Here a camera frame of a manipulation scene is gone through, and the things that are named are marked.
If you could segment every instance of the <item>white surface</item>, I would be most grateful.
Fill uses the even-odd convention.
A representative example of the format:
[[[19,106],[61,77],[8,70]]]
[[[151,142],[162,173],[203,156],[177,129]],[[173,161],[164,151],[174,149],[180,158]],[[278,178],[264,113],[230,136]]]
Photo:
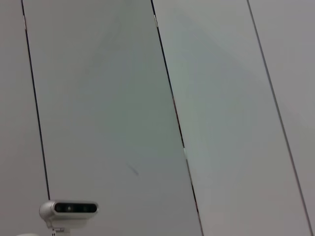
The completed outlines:
[[[154,4],[205,236],[310,235],[246,1]]]
[[[201,235],[150,1],[26,0],[52,199],[77,236]]]
[[[314,230],[315,2],[250,3]]]
[[[0,229],[48,235],[48,199],[20,0],[0,1]]]

